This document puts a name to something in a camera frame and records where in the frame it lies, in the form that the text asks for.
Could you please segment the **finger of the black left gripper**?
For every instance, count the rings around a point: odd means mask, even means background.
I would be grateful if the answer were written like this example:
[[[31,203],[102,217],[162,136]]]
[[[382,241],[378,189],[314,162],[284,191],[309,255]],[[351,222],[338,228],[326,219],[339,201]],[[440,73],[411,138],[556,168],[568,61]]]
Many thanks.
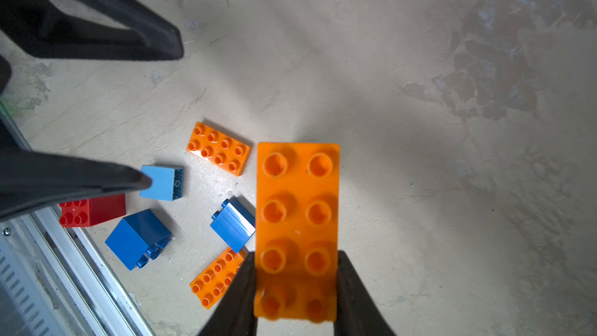
[[[1,0],[1,31],[36,58],[170,61],[183,57],[180,31],[136,0],[77,0],[122,28],[70,16],[49,0]]]
[[[125,194],[149,188],[141,171],[23,149],[1,150],[1,221],[76,200]]]

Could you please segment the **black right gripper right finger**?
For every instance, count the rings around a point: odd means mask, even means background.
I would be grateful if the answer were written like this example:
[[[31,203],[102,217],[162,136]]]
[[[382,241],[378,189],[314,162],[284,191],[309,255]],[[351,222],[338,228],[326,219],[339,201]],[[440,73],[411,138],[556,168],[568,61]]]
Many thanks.
[[[343,250],[338,252],[334,335],[395,335]]]

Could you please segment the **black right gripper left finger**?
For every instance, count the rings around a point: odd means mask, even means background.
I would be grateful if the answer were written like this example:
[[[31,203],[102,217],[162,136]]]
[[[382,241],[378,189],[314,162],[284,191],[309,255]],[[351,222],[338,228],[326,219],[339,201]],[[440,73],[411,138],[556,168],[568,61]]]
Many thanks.
[[[255,335],[257,319],[253,314],[256,294],[255,253],[249,252],[225,295],[200,335]]]

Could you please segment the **orange lego brick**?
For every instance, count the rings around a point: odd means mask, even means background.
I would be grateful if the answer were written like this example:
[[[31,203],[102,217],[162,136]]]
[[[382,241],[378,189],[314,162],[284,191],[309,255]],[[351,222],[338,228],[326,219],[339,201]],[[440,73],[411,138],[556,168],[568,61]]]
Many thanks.
[[[205,123],[197,122],[186,151],[235,177],[240,177],[247,165],[251,149],[251,146]]]
[[[257,147],[254,314],[313,323],[337,318],[340,147]]]
[[[193,294],[199,298],[203,308],[211,309],[225,295],[247,253],[246,248],[242,248],[239,253],[235,253],[230,247],[226,248],[190,283]]]

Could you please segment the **light blue lego brick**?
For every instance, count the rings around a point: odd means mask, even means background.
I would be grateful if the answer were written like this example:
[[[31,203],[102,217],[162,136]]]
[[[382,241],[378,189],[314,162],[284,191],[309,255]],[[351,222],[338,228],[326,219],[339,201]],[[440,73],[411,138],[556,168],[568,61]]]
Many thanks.
[[[183,197],[183,167],[143,165],[141,172],[152,180],[141,198],[172,202]]]

